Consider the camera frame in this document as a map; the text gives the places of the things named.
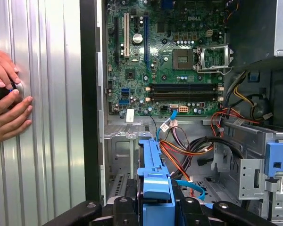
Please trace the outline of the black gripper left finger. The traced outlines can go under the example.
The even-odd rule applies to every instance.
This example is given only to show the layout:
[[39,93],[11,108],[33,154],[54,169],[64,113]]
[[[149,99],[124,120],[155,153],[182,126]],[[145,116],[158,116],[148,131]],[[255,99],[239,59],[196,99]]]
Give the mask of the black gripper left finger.
[[130,197],[120,196],[112,204],[102,206],[96,201],[84,201],[56,218],[46,226],[137,226],[135,202]]

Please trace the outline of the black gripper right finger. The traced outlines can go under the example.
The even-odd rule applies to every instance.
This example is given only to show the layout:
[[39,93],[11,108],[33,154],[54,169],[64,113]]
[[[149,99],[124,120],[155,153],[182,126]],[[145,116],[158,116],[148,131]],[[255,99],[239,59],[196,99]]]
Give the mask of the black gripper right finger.
[[270,226],[263,219],[231,202],[220,201],[208,208],[196,198],[186,197],[179,202],[180,226]]

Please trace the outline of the person's right hand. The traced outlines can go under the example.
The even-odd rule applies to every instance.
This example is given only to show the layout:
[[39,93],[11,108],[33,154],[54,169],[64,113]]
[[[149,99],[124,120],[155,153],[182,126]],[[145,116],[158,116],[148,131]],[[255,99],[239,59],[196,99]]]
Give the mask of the person's right hand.
[[18,96],[19,91],[16,89],[0,100],[0,142],[19,135],[32,124],[29,116],[33,110],[33,97],[28,96],[8,109]]

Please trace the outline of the person's left hand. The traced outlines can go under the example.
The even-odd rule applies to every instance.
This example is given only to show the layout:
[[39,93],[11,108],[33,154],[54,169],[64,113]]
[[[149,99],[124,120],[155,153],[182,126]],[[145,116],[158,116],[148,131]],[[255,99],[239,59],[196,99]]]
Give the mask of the person's left hand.
[[12,89],[11,82],[19,84],[21,82],[16,65],[10,56],[0,50],[0,88]]

